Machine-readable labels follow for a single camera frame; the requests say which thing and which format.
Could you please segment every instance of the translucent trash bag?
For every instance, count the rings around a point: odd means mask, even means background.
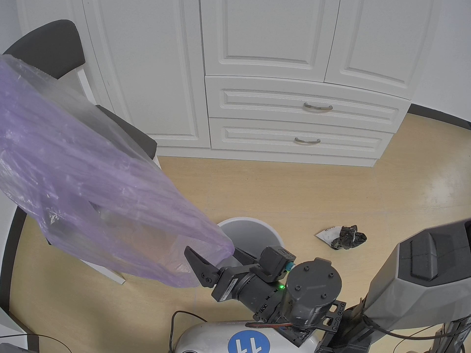
[[[0,189],[52,245],[173,287],[198,284],[187,245],[214,264],[234,252],[114,121],[10,55],[0,56]]]

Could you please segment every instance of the drawer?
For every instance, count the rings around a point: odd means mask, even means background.
[[[213,149],[361,158],[380,158],[392,138],[392,133],[344,126],[225,118],[210,118],[209,134]]]
[[[319,123],[396,132],[410,101],[323,82],[206,76],[210,118]]]

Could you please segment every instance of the drawer handle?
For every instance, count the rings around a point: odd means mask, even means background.
[[[304,141],[304,140],[301,140],[300,138],[294,138],[294,140],[299,143],[299,144],[319,144],[321,142],[321,139],[318,138],[317,140],[315,141]]]
[[[332,106],[329,106],[329,107],[317,107],[317,106],[311,106],[310,104],[308,104],[307,102],[304,102],[303,106],[307,109],[311,109],[311,110],[322,110],[322,111],[330,111],[333,109]]]

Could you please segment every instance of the logo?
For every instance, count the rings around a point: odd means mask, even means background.
[[[270,342],[261,332],[240,331],[231,337],[227,350],[229,353],[268,353],[270,352]]]

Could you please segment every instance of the light wood floor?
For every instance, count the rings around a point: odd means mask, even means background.
[[[374,168],[159,159],[178,189],[216,223],[234,216],[259,218],[277,229],[298,263],[316,256],[331,260],[342,276],[339,299],[348,305],[364,297],[399,241],[423,228],[471,217],[471,131],[415,115],[407,115]],[[314,235],[353,224],[368,236],[354,250],[333,251]],[[167,353],[170,316],[177,309],[210,321],[251,318],[236,301],[216,303],[207,289],[173,289],[124,277],[126,283],[118,285],[49,246],[36,222],[27,219],[15,261],[11,311],[74,353]],[[177,336],[190,319],[177,319]],[[391,353],[397,342],[385,337],[370,351]],[[396,352],[423,352],[429,346],[404,342]],[[65,352],[46,339],[41,348]]]

